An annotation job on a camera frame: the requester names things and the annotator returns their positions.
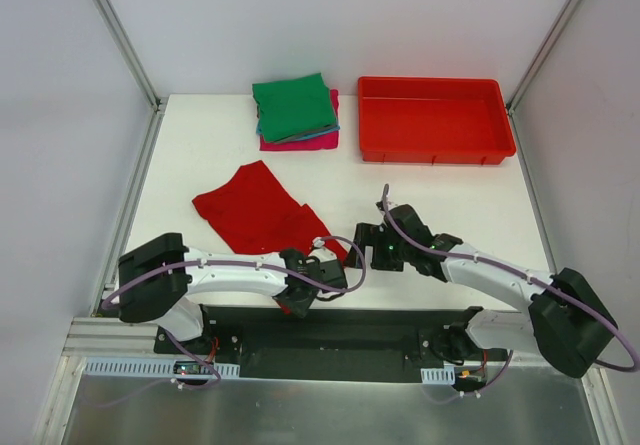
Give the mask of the red t-shirt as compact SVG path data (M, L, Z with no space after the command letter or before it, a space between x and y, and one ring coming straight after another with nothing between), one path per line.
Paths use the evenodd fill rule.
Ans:
M239 167L226 184L194 197L192 204L236 254L289 248L308 254L314 239L330 234L314 210L294 200L262 161Z

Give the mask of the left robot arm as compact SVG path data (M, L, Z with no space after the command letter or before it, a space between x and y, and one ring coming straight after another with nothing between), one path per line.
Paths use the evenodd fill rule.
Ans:
M188 247L180 233L165 233L118 260L119 286L134 286L112 301L124 323L154 323L188 353L211 342L205 309L215 293L267 297L303 318L323 293L342 294L347 279L342 262L321 247L309 254L288 248L261 255L225 255Z

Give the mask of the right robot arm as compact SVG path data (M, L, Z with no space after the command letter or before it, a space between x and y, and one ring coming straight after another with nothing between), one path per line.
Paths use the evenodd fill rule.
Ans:
M356 225L346 266L362 268L358 255L370 248L374 270L401 272L410 265L423 276L466 286L510 308L465 310L440 337L454 360L473 359L484 349L523 351L580 378L613 339L617 324L581 273L564 268L552 274L499 260L459 237L432 233L409 205L383 215L379 225Z

